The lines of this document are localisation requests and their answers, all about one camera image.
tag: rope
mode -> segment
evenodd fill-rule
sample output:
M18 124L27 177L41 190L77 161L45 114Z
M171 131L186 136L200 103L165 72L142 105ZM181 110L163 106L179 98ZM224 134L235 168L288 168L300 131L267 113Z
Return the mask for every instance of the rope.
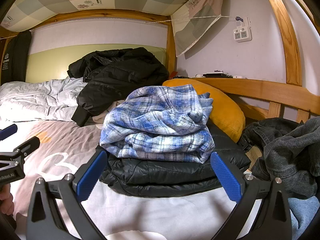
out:
M0 40L7 39L7 38L12 38L12 37L15 37L15 36L18 36L18 35L14 35L14 36L6 37L6 38L0 38Z
M198 18L211 18L211 17L226 17L226 18L235 18L233 16L222 16L222 15L213 15L213 16L202 16L202 17L191 17L191 18L183 18L183 19L173 19L173 20L166 20L166 21L159 21L159 22L147 22L149 23L163 23L163 22L172 22L172 21L180 21L180 20L190 20L190 19L198 19Z

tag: human hand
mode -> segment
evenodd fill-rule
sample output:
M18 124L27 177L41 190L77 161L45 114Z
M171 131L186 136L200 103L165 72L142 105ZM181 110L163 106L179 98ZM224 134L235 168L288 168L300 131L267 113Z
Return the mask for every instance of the human hand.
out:
M11 215L14 211L13 196L10 193L10 184L3 186L2 191L0 192L1 203L0 210L3 214Z

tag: blue gripper pad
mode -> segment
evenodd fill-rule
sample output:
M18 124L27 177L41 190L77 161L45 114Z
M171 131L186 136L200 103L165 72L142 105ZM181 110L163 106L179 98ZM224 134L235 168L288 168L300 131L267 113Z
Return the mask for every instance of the blue gripper pad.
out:
M94 185L97 183L107 163L107 153L101 151L77 183L76 195L79 202L89 198Z
M18 131L18 126L16 124L12 124L12 125L4 128L3 130L0 130L0 141L15 134L17 131Z
M243 191L238 179L236 179L231 170L216 152L211 154L210 163L229 199L239 203Z

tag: power strip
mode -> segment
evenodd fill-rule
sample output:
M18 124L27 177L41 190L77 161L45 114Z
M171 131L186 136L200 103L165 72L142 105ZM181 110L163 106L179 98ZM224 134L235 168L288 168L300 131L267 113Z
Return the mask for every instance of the power strip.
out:
M251 29L248 26L245 26L242 21L236 21L236 27L237 28L233 30L233 39L236 42L252 40Z

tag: bolt head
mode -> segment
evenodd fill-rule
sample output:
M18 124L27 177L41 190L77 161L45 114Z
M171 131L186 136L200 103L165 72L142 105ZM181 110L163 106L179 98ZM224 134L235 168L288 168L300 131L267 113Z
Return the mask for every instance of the bolt head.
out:
M65 180L69 181L73 179L73 174L72 173L68 173L63 177Z
M44 178L41 178L41 177L36 180L36 184L41 184L43 182L44 182Z
M251 174L246 174L245 175L245 178L247 179L247 180L253 180L253 175L251 175Z
M282 182L282 179L280 178L275 178L276 183L280 184Z

